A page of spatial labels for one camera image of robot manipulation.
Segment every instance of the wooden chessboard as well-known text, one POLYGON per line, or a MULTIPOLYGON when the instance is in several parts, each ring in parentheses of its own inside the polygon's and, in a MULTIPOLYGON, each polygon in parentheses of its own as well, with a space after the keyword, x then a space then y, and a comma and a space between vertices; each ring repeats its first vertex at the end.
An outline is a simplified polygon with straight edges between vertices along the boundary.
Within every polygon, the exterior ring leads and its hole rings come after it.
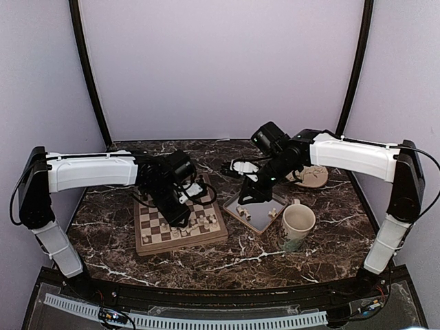
MULTIPOLYGON (((203 178, 209 183, 207 175, 203 175, 203 178)), ((211 199, 212 192, 209 190, 209 195, 200 200, 210 201, 211 199)), ((151 197, 148 196, 145 202, 151 204, 151 197)), ((188 227, 182 228, 185 232, 180 228, 173 232, 157 208, 147 208, 135 201, 135 234, 138 255, 147 256, 228 238, 228 231, 217 201, 207 206, 188 201, 186 205, 191 210, 188 227)))

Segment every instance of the marble table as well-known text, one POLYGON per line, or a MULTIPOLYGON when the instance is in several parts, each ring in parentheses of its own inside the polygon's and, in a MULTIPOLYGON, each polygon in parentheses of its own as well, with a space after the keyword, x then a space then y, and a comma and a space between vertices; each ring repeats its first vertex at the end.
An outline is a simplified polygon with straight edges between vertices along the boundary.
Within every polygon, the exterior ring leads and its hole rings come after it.
MULTIPOLYGON (((112 150, 148 151, 151 155, 187 152, 200 173, 210 176, 222 205, 241 180, 220 174, 221 164, 238 157, 261 156, 247 140, 117 142, 112 150)), ((68 231, 94 278, 178 289, 262 289, 321 283, 355 276, 375 237, 373 228, 343 170, 329 168, 319 189, 279 184, 274 192, 297 198, 316 214, 316 227, 298 252, 276 244, 277 219, 261 235, 223 212, 229 238, 220 243, 140 257, 135 251, 132 187, 90 188, 68 231)))

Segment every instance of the black pole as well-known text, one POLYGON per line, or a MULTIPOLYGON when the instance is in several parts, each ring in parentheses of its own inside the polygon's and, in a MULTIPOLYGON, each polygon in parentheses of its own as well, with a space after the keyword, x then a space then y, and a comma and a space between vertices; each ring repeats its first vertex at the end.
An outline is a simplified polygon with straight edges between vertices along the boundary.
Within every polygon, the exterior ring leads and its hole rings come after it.
POLYGON ((336 135, 344 134, 345 126, 349 120, 351 106, 353 105, 356 88, 358 87, 362 63, 364 62, 366 43, 369 38, 371 17, 373 16, 373 3, 374 0, 365 0, 364 2, 364 13, 362 14, 355 61, 353 63, 353 69, 351 70, 349 88, 346 91, 345 101, 344 105, 342 106, 341 116, 339 117, 338 127, 336 128, 336 135))
POLYGON ((101 130, 104 143, 109 148, 112 144, 109 128, 105 122, 104 113, 99 102, 98 92, 96 91, 94 76, 91 72, 91 66, 89 61, 89 55, 87 54, 87 47, 85 44, 83 25, 81 23, 80 8, 78 0, 69 0, 71 22, 74 27, 76 47, 78 48, 78 54, 81 61, 82 72, 84 74, 87 90, 89 91, 91 105, 95 112, 96 120, 98 121, 99 129, 101 130))

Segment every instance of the chessboard border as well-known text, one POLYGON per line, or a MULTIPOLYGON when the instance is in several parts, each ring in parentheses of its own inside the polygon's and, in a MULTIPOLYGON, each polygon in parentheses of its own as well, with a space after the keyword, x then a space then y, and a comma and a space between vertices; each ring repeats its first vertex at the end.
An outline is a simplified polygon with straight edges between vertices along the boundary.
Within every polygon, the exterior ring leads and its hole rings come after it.
MULTIPOLYGON (((203 179, 205 182, 210 184, 209 176, 206 173, 203 173, 203 179)), ((210 198, 214 197, 214 194, 210 189, 208 189, 208 194, 210 198)), ((212 203, 212 207, 214 208, 215 215, 218 220, 218 224, 220 226, 220 230, 216 230, 215 232, 205 233, 203 235, 197 236, 188 236, 181 238, 179 242, 184 243, 184 246, 176 247, 175 241, 165 241, 160 243, 160 247, 153 248, 155 244, 151 245, 142 245, 142 237, 141 237, 141 227, 140 227, 140 206, 139 202, 134 201, 134 219, 135 219, 135 235, 136 235, 136 253, 138 256, 149 256, 152 254, 159 254, 164 252, 170 252, 173 250, 178 250, 181 248, 191 248, 193 246, 215 243, 219 241, 225 241, 228 238, 228 229, 226 228, 225 221, 223 219, 223 215, 221 214, 221 209, 219 207, 219 203, 215 201, 212 203)))

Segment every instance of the mug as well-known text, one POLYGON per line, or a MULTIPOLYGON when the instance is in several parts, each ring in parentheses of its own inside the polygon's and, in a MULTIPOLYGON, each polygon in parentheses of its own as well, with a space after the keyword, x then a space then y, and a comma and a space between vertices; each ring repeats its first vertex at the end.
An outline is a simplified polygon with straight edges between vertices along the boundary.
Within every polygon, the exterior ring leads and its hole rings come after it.
POLYGON ((298 199, 284 210, 283 224, 278 245, 286 252, 299 249, 301 243, 311 232, 316 223, 314 212, 298 199))

